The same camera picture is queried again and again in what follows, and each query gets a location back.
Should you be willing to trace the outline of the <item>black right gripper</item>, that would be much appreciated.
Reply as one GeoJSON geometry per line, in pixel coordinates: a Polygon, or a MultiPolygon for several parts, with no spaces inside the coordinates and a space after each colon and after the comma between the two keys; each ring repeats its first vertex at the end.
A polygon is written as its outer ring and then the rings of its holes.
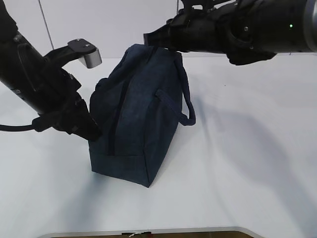
{"type": "Polygon", "coordinates": [[[183,8],[165,27],[143,34],[144,45],[180,52],[229,54],[237,49],[235,7],[183,8]]]}

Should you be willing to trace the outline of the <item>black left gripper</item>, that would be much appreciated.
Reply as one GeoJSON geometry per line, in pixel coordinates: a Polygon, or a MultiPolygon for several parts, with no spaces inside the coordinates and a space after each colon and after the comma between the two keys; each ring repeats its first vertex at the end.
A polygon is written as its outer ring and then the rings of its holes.
{"type": "Polygon", "coordinates": [[[98,140],[102,132],[77,92],[81,87],[78,80],[64,69],[44,70],[41,76],[45,82],[40,93],[50,108],[32,120],[32,129],[42,132],[52,127],[88,141],[98,140]]]}

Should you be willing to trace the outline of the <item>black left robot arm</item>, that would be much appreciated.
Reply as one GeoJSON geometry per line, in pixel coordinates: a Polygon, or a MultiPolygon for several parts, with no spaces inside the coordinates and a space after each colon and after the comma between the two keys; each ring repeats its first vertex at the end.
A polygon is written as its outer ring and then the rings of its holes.
{"type": "Polygon", "coordinates": [[[80,60],[86,68],[102,63],[99,49],[80,38],[42,56],[19,32],[0,2],[0,81],[38,113],[29,125],[1,125],[1,131],[42,132],[49,128],[75,134],[88,141],[102,132],[77,92],[80,82],[63,66],[80,60]]]}

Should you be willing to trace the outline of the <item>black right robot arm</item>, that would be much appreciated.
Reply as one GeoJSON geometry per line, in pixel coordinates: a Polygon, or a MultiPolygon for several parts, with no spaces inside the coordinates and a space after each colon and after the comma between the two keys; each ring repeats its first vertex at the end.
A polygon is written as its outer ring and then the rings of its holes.
{"type": "Polygon", "coordinates": [[[147,46],[225,54],[233,65],[281,53],[317,50],[314,0],[185,0],[164,26],[144,35],[147,46]]]}

